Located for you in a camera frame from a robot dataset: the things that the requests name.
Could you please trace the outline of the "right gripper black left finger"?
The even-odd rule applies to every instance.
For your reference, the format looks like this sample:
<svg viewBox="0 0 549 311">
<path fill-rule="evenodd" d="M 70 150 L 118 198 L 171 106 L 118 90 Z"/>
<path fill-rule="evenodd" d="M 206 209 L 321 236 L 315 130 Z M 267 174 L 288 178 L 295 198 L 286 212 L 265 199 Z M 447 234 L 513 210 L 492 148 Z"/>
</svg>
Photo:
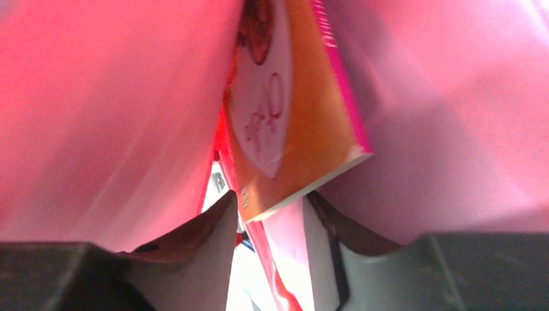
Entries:
<svg viewBox="0 0 549 311">
<path fill-rule="evenodd" d="M 2 310 L 224 310 L 238 202 L 207 211 L 131 253 L 85 242 L 3 242 Z"/>
</svg>

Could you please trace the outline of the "pink student backpack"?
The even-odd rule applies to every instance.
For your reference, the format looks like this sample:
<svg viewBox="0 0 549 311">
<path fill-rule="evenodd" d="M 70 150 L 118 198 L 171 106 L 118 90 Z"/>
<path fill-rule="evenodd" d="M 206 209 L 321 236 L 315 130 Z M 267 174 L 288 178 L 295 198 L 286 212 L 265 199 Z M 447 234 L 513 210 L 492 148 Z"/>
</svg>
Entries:
<svg viewBox="0 0 549 311">
<path fill-rule="evenodd" d="M 244 2 L 2 1 L 1 244 L 131 253 L 233 191 L 224 310 L 316 310 L 309 193 L 240 213 L 225 102 Z M 372 153 L 311 192 L 400 246 L 548 235 L 548 2 L 323 2 Z"/>
</svg>

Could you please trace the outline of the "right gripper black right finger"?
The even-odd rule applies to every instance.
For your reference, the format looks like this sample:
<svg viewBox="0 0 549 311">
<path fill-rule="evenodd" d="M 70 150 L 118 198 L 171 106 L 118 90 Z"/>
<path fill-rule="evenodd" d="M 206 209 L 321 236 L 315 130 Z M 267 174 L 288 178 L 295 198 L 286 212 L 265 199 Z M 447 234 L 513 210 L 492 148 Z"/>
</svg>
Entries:
<svg viewBox="0 0 549 311">
<path fill-rule="evenodd" d="M 400 246 L 304 200 L 316 310 L 547 310 L 546 233 L 429 233 Z"/>
</svg>

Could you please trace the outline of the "orange children's book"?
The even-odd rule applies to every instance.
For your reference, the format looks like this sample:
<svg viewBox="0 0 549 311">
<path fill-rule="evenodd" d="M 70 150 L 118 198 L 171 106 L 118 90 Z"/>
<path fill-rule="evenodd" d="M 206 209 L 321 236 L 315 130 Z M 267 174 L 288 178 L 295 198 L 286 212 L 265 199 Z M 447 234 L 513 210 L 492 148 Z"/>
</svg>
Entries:
<svg viewBox="0 0 549 311">
<path fill-rule="evenodd" d="M 245 222 L 372 153 L 323 1 L 244 2 L 225 115 Z"/>
</svg>

